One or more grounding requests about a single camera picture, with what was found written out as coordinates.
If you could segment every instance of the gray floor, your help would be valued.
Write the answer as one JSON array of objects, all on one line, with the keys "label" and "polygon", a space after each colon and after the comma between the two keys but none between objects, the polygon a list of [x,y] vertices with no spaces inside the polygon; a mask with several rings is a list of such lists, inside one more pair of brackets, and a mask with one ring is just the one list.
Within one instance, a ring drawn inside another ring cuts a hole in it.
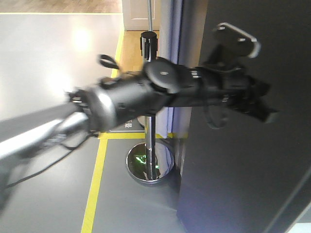
[{"label": "gray floor", "polygon": [[177,172],[161,183],[143,186],[128,173],[125,160],[139,139],[109,139],[94,220],[94,233],[184,233],[176,216]]},{"label": "gray floor", "polygon": [[[115,55],[121,24],[116,15],[0,15],[0,120],[62,104],[64,89],[110,76],[96,58]],[[143,132],[137,120],[131,123],[115,130]],[[127,173],[126,154],[141,141],[108,141],[94,233],[184,233],[176,216],[176,176],[146,187]],[[0,232],[80,232],[98,144],[90,139],[49,171],[18,185],[0,216]],[[65,152],[57,147],[36,157],[23,176]]]},{"label": "gray floor", "polygon": [[[63,89],[110,76],[96,58],[115,55],[121,25],[121,15],[0,15],[0,120],[62,104]],[[80,232],[98,144],[90,139],[18,185],[0,216],[0,232]],[[24,175],[65,152],[54,148],[36,157]]]}]

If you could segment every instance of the yellow floor line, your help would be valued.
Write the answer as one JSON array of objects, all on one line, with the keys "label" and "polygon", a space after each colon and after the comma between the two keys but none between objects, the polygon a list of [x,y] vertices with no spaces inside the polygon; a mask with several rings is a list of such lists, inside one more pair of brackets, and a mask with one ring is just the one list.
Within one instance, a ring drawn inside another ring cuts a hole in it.
[{"label": "yellow floor line", "polygon": [[[175,138],[175,133],[168,133],[168,138]],[[156,134],[156,138],[163,138],[161,135]],[[145,133],[101,133],[99,139],[144,139]]]},{"label": "yellow floor line", "polygon": [[99,148],[97,152],[95,168],[93,172],[93,178],[91,187],[89,190],[86,211],[84,214],[81,233],[91,233],[93,230],[94,217],[96,212],[96,204],[98,199],[98,193],[101,186],[102,174],[104,169],[104,161],[106,156],[108,140],[100,140]]},{"label": "yellow floor line", "polygon": [[[115,60],[117,63],[119,63],[120,58],[121,58],[123,38],[124,38],[124,26],[122,25],[120,28],[119,39],[118,39],[117,49],[116,49],[116,56],[115,56]],[[112,69],[111,77],[115,78],[115,77],[117,77],[117,75],[118,75],[118,70]]]}]

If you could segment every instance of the black panel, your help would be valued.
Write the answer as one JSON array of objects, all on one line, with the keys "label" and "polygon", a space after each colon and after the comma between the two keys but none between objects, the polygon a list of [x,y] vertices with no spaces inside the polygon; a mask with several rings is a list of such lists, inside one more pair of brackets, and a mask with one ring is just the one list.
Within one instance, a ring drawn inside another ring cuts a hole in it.
[{"label": "black panel", "polygon": [[283,233],[311,200],[311,2],[210,0],[200,61],[216,42],[212,28],[231,23],[262,45],[242,59],[272,89],[272,124],[230,112],[211,130],[192,111],[178,216],[190,233]]}]

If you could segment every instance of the chrome stanchion base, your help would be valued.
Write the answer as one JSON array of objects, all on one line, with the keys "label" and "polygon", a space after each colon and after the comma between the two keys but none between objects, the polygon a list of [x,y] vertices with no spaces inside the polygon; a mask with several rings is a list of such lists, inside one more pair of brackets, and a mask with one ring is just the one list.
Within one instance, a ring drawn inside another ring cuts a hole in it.
[{"label": "chrome stanchion base", "polygon": [[174,166],[172,152],[163,144],[155,143],[155,175],[148,178],[146,170],[145,143],[134,146],[127,154],[126,166],[130,175],[142,183],[158,183],[162,181]]}]

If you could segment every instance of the white door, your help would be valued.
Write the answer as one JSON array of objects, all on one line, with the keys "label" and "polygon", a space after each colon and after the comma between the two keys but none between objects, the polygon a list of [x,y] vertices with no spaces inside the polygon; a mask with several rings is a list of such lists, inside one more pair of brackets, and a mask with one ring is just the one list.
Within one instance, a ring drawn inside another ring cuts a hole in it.
[{"label": "white door", "polygon": [[[124,29],[128,31],[148,30],[147,0],[122,0]],[[152,0],[153,30],[160,29],[161,0]]]}]

